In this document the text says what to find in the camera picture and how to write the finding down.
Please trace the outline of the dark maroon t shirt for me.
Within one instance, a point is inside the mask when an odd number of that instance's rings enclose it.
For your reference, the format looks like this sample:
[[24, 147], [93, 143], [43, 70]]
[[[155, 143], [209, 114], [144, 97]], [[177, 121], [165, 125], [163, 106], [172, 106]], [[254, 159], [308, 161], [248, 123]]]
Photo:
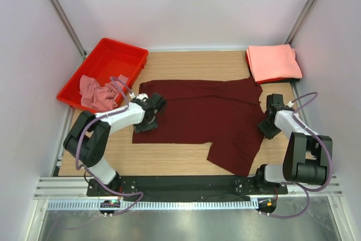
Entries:
[[158, 127], [134, 133], [133, 143], [210, 143], [207, 160], [246, 177], [264, 135], [258, 124], [266, 117], [260, 106], [261, 86], [251, 77], [232, 81], [153, 80], [139, 91], [160, 94], [165, 112]]

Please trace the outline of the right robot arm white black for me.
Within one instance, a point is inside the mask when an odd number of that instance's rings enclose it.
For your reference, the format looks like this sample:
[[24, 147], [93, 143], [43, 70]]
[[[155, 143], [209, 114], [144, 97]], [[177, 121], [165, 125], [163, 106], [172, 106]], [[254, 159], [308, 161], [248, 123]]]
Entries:
[[324, 190], [332, 178], [332, 147], [329, 136], [310, 129], [281, 94], [270, 94], [266, 99], [266, 118], [258, 124], [265, 138], [279, 133], [288, 138], [282, 164], [263, 164], [256, 171], [255, 189], [266, 194], [278, 185], [295, 184], [309, 192]]

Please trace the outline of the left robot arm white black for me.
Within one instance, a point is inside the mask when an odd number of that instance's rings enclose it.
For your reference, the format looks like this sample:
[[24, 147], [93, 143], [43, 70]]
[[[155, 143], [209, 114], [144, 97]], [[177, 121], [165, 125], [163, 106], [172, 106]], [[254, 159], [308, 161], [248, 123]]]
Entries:
[[83, 111], [68, 132], [63, 147], [75, 158], [76, 169], [83, 168], [92, 175], [102, 192], [121, 196], [121, 177], [105, 158], [108, 138], [128, 126], [135, 133], [156, 129], [157, 114], [166, 105], [165, 98], [157, 93], [150, 97], [139, 94], [121, 108], [102, 113]]

